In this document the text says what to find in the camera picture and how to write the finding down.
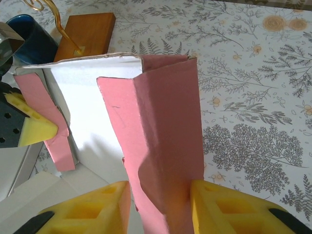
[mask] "wooden base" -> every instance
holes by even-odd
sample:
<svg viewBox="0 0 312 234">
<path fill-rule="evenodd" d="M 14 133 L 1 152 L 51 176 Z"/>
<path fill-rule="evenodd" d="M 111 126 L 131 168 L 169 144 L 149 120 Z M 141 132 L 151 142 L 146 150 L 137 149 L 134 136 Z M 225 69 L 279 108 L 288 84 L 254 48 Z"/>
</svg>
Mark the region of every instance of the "wooden base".
<svg viewBox="0 0 312 234">
<path fill-rule="evenodd" d="M 75 47 L 63 37 L 54 62 L 106 54 L 115 20 L 113 13 L 70 16 L 65 32 L 82 49 L 83 53 L 82 55 L 78 54 Z"/>
</svg>

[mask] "yellow sponge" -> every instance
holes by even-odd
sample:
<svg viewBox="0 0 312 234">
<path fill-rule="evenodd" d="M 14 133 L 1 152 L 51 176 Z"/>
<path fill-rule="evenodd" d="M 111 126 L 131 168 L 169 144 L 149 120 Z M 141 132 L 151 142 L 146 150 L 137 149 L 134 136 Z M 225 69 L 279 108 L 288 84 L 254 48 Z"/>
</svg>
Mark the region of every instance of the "yellow sponge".
<svg viewBox="0 0 312 234">
<path fill-rule="evenodd" d="M 129 182 L 116 182 L 41 211 L 55 214 L 37 234 L 125 234 L 130 203 Z"/>
<path fill-rule="evenodd" d="M 191 206 L 195 234 L 293 234 L 269 211 L 282 207 L 204 180 L 192 181 Z"/>
<path fill-rule="evenodd" d="M 5 99 L 15 108 L 29 116 L 24 120 L 23 128 L 19 137 L 19 147 L 55 137 L 58 132 L 57 125 L 30 108 L 20 94 L 5 94 Z"/>
</svg>

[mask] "tablecloth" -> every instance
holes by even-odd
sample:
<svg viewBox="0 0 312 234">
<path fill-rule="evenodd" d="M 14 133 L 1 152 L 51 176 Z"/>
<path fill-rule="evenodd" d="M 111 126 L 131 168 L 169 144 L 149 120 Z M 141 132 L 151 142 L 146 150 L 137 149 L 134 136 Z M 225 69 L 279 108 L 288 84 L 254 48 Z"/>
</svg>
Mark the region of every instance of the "tablecloth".
<svg viewBox="0 0 312 234">
<path fill-rule="evenodd" d="M 197 57 L 205 179 L 312 225 L 312 12 L 211 0 L 55 4 L 63 25 L 69 15 L 114 12 L 109 52 Z M 60 40 L 48 8 L 0 3 L 1 21 L 18 14 Z M 45 147 L 33 173 L 42 170 L 57 173 Z"/>
</svg>

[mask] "gold wire stand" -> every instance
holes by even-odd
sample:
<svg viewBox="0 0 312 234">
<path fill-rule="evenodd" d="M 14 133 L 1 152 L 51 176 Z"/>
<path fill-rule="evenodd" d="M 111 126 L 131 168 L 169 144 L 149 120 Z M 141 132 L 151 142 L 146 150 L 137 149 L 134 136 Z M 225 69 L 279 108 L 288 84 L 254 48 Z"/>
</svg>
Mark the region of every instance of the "gold wire stand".
<svg viewBox="0 0 312 234">
<path fill-rule="evenodd" d="M 29 0 L 30 3 L 27 0 L 23 0 L 28 6 L 30 6 L 31 8 L 33 8 L 36 11 L 43 11 L 44 10 L 44 6 L 42 4 L 42 2 L 40 2 L 40 0 Z M 77 53 L 82 55 L 82 50 L 79 48 L 79 46 L 67 35 L 67 33 L 65 32 L 65 30 L 63 29 L 61 23 L 60 23 L 60 14 L 59 14 L 59 10 L 58 8 L 55 6 L 54 2 L 52 0 L 41 0 L 43 1 L 45 4 L 48 5 L 48 7 L 51 9 L 54 18 L 55 18 L 55 24 L 56 27 L 58 29 L 58 31 L 63 35 L 64 38 L 66 38 L 66 40 L 68 40 L 76 49 Z M 40 6 L 40 8 L 35 6 L 35 2 L 37 2 Z"/>
</svg>

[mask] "pink cardboard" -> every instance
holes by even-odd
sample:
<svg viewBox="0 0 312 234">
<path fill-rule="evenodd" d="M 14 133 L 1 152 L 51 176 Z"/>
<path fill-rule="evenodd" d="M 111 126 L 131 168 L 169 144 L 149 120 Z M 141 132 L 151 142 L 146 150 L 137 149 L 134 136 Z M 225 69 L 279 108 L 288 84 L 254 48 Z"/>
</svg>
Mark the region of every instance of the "pink cardboard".
<svg viewBox="0 0 312 234">
<path fill-rule="evenodd" d="M 142 59 L 138 77 L 98 78 L 97 84 L 145 233 L 191 234 L 190 184 L 204 178 L 196 59 Z"/>
<path fill-rule="evenodd" d="M 53 103 L 40 77 L 35 74 L 15 76 L 27 105 L 58 126 L 58 133 L 44 143 L 58 171 L 74 170 L 75 164 L 70 150 L 69 130 L 63 115 Z"/>
</svg>

